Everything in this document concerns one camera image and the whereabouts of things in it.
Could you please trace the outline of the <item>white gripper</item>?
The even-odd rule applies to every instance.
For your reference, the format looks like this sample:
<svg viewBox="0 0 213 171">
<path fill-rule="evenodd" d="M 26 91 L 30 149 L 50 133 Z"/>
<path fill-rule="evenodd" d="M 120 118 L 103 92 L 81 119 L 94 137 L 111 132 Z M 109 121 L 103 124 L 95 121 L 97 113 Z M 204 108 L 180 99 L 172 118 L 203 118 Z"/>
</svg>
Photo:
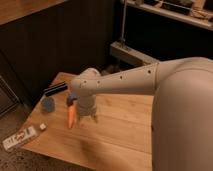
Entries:
<svg viewBox="0 0 213 171">
<path fill-rule="evenodd" d="M 97 105 L 96 96 L 79 96 L 77 99 L 77 113 L 81 116 L 78 118 L 78 126 L 82 126 L 84 117 L 92 116 L 95 122 L 98 122 L 98 115 L 96 115 Z"/>
</svg>

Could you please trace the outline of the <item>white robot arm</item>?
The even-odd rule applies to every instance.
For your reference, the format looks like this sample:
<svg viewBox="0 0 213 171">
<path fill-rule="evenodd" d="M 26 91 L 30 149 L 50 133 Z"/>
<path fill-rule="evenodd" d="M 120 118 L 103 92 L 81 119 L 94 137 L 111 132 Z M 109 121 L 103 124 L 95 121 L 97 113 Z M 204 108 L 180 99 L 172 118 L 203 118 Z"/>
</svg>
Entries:
<svg viewBox="0 0 213 171">
<path fill-rule="evenodd" d="M 96 113 L 98 94 L 153 97 L 152 171 L 213 171 L 213 60 L 159 61 L 102 76 L 88 68 L 71 81 L 80 116 Z"/>
</svg>

